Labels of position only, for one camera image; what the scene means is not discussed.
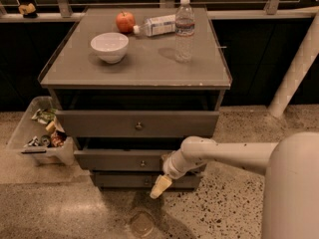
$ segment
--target gray dresser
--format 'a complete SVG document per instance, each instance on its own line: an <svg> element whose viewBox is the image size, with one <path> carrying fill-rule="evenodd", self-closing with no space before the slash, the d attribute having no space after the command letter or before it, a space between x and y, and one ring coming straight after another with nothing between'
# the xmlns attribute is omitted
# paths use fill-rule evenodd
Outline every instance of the gray dresser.
<svg viewBox="0 0 319 239"><path fill-rule="evenodd" d="M174 60L174 34L130 39L122 61L109 65L91 40L118 32L122 9L89 8L40 82L58 108L57 118L77 143L80 166L102 188L152 188L162 159L190 135L212 137L231 76L203 8L195 8L191 63ZM128 9L137 24L175 9ZM174 182L195 189L200 170Z"/></svg>

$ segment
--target red apple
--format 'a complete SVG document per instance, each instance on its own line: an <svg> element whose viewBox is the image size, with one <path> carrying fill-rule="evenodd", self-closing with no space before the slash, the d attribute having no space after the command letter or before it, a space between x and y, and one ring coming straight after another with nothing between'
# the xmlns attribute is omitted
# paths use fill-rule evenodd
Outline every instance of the red apple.
<svg viewBox="0 0 319 239"><path fill-rule="evenodd" d="M131 12L121 12L116 18L116 23L121 33L131 33L136 25L136 19Z"/></svg>

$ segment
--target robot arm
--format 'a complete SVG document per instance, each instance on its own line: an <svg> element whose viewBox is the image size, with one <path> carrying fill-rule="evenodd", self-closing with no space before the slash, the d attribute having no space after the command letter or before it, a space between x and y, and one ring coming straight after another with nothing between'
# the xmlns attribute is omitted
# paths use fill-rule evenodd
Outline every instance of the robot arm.
<svg viewBox="0 0 319 239"><path fill-rule="evenodd" d="M179 150L163 164L163 171L172 179L179 179L188 171L219 161L256 173L265 174L270 155L277 142L217 143L208 138L186 138Z"/></svg>
<svg viewBox="0 0 319 239"><path fill-rule="evenodd" d="M262 239L313 239L319 235L319 133L300 132L279 143L216 143L189 137L163 164L151 197L171 179L211 160L265 175Z"/></svg>

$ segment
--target plastic water bottle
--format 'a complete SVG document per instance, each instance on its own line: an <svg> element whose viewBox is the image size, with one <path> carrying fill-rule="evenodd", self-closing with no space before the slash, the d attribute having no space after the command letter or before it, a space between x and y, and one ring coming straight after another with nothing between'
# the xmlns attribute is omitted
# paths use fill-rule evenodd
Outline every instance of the plastic water bottle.
<svg viewBox="0 0 319 239"><path fill-rule="evenodd" d="M195 17L189 5L190 0L180 0L175 15L175 59L189 62L192 55Z"/></svg>
<svg viewBox="0 0 319 239"><path fill-rule="evenodd" d="M175 32L175 15L148 18L140 25L133 27L138 36L156 36Z"/></svg>

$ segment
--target label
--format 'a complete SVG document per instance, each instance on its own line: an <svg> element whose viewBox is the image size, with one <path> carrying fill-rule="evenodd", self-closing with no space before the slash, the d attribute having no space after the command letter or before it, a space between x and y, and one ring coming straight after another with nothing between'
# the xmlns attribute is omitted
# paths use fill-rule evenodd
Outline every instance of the label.
<svg viewBox="0 0 319 239"><path fill-rule="evenodd" d="M181 19L176 22L178 36L192 36L195 33L195 23L191 19Z"/></svg>
<svg viewBox="0 0 319 239"><path fill-rule="evenodd" d="M175 15L150 18L152 35L175 32Z"/></svg>

